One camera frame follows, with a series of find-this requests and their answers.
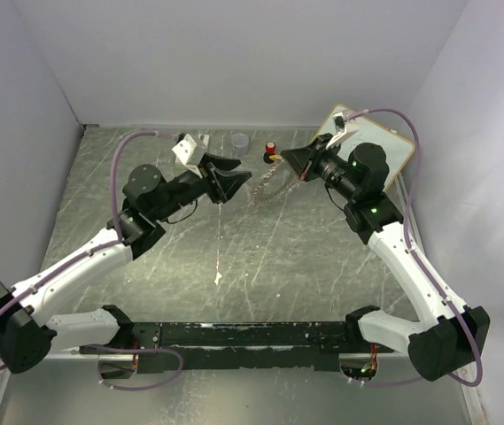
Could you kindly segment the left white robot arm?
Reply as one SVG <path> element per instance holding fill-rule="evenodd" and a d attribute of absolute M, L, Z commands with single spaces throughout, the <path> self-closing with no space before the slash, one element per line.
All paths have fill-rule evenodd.
<path fill-rule="evenodd" d="M 166 233 L 163 223 L 202 196 L 225 204 L 251 179 L 238 159 L 205 154 L 168 181 L 151 164 L 141 164 L 123 187 L 116 218 L 74 253 L 41 273 L 13 284 L 0 282 L 1 367 L 28 371 L 53 349 L 100 344 L 122 353 L 134 341 L 121 310 L 101 307 L 92 313 L 59 314 L 79 289 L 138 259 Z"/>

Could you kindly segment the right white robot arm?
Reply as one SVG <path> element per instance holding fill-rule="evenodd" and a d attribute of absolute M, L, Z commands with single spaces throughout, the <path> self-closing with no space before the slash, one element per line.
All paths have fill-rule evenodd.
<path fill-rule="evenodd" d="M 417 314 L 417 321 L 368 306 L 350 313 L 345 345 L 363 352 L 378 344 L 407 355 L 423 379 L 434 382 L 479 363 L 491 324 L 487 311 L 459 297 L 423 255 L 396 205 L 384 191 L 390 168 L 384 149 L 361 143 L 342 159 L 330 134 L 281 153 L 303 182 L 320 179 L 342 196 L 345 221 L 389 267 Z"/>

